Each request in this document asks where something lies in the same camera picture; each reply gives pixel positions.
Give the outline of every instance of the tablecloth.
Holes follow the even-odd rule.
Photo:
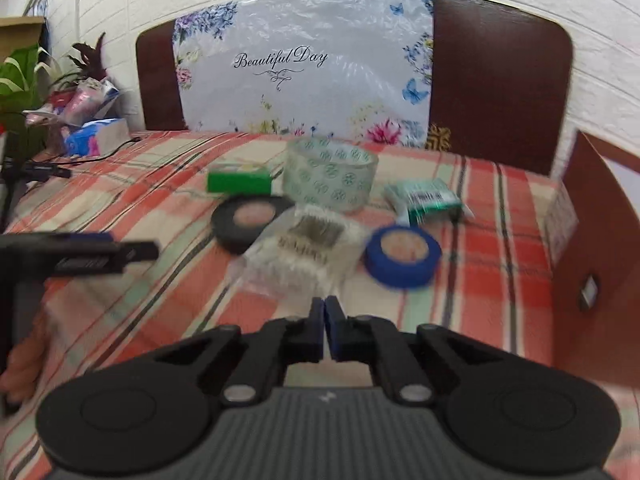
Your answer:
[[[51,280],[44,304],[54,338],[34,398],[2,424],[0,471],[6,480],[44,476],[50,465],[34,430],[34,412],[60,383],[132,358],[217,324],[258,330],[273,317],[305,315],[308,305],[277,303],[239,290],[226,277],[232,256],[217,244],[209,219],[221,197],[207,194],[213,161],[269,164],[278,171],[286,143],[254,134],[152,132],[107,160],[73,167],[71,180],[52,179],[22,199],[13,232],[109,231],[118,239],[156,239],[153,264],[121,276]],[[431,286],[403,292],[382,287],[360,266],[340,296],[348,314],[387,317],[402,330],[435,322],[548,364],[551,358],[551,272],[541,236],[554,183],[542,176],[449,153],[383,144],[369,206],[352,215],[371,227],[393,221],[382,199],[398,178],[444,180],[470,207],[464,222],[428,230],[443,257]],[[297,365],[289,384],[364,384],[368,372],[323,363]],[[638,398],[608,386],[623,431],[607,468],[640,478]]]

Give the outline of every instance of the brown cardboard box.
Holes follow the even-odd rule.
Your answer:
[[[577,224],[554,267],[554,365],[638,387],[640,158],[579,132],[563,183]]]
[[[0,62],[15,49],[38,43],[42,25],[41,16],[0,18]]]

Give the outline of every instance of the blue butterfly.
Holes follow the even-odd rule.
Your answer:
[[[422,0],[422,2],[424,3],[424,6],[429,11],[429,14],[433,16],[433,0]]]
[[[425,97],[429,95],[429,91],[420,92],[415,87],[415,78],[409,79],[406,88],[402,90],[402,97],[405,101],[410,101],[412,105],[417,105]]]
[[[394,13],[396,16],[399,16],[400,14],[404,14],[404,7],[402,6],[402,2],[400,2],[397,7],[393,5],[389,5],[389,8],[391,9],[391,12]]]

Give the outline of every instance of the roll of tape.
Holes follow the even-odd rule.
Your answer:
[[[417,288],[431,281],[441,256],[440,245],[420,228],[393,225],[373,233],[364,263],[383,285]]]
[[[267,225],[293,205],[285,196],[232,196],[211,215],[216,240],[228,252],[242,254]]]
[[[295,139],[287,144],[282,190],[296,202],[335,211],[362,208],[369,200],[378,156],[329,139]]]

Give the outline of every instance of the black cable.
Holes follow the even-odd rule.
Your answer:
[[[118,146],[115,150],[113,150],[109,155],[100,156],[98,158],[89,158],[88,160],[70,160],[69,162],[53,162],[53,164],[57,166],[77,166],[78,164],[84,164],[86,162],[101,162],[103,160],[107,160],[110,156],[113,156],[116,153],[118,153],[120,149],[126,146],[127,144],[130,144],[132,142],[140,142],[140,140],[142,140],[141,137],[133,137],[132,139],[126,140],[120,146]],[[47,160],[40,160],[38,163],[52,162],[57,158],[58,157],[54,156],[52,158],[48,158]]]

